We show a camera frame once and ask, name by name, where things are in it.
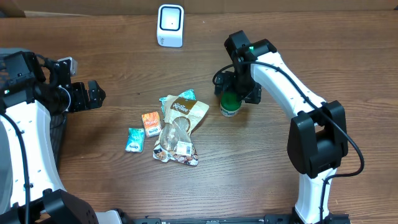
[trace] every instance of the small blue packet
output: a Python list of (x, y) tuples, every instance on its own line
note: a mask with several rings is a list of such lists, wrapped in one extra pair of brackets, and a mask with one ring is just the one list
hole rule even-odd
[[(179, 97), (182, 97), (182, 98), (185, 98), (185, 99), (188, 99), (188, 100), (196, 100), (195, 92), (193, 92), (193, 89), (189, 89), (189, 90), (184, 91), (183, 93), (179, 94)], [(159, 99), (159, 101), (162, 102), (163, 116), (165, 116), (165, 114), (164, 114), (164, 104), (166, 103), (166, 98), (167, 98), (167, 96), (162, 97), (162, 98)]]
[(145, 130), (144, 128), (129, 128), (127, 139), (127, 152), (142, 152), (144, 150)]

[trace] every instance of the barcode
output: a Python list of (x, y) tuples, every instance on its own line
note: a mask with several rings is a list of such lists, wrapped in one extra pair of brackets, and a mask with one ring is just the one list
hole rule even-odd
[(187, 146), (187, 154), (188, 154), (188, 155), (191, 154), (191, 146)]

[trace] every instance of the small green container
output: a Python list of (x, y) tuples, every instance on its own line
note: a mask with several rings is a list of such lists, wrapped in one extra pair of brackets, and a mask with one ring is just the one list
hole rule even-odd
[(229, 118), (233, 117), (237, 115), (241, 106), (242, 101), (238, 101), (238, 96), (236, 93), (224, 92), (220, 103), (220, 111), (222, 115)]

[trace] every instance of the food packet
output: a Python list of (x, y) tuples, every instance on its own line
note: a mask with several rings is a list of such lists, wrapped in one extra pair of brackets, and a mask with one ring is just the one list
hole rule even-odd
[(142, 152), (144, 150), (145, 131), (144, 128), (129, 128), (127, 139), (127, 152)]
[(152, 112), (143, 114), (142, 122), (144, 123), (145, 133), (147, 137), (153, 137), (160, 134), (162, 130), (162, 125), (160, 123), (160, 117), (158, 112)]
[[(196, 99), (195, 92), (193, 91), (193, 89), (186, 90), (186, 91), (182, 92), (181, 94), (179, 94), (179, 96), (181, 96), (181, 97), (183, 97), (185, 99), (189, 99), (189, 100), (195, 100)], [(166, 103), (166, 99), (167, 99), (167, 96), (166, 97), (162, 97), (162, 98), (159, 99), (159, 101), (162, 102), (162, 112), (163, 112), (164, 116), (165, 116), (164, 104)]]
[(167, 96), (165, 101), (165, 126), (155, 143), (153, 156), (162, 162), (169, 159), (191, 166), (198, 164), (198, 154), (190, 135), (202, 120), (209, 106), (197, 100)]

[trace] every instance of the orange packet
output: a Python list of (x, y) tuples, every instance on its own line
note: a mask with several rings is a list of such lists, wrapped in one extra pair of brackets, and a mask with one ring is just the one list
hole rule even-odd
[(141, 115), (142, 122), (144, 123), (145, 133), (147, 137), (158, 136), (162, 130), (160, 124), (160, 116), (158, 112), (152, 112)]

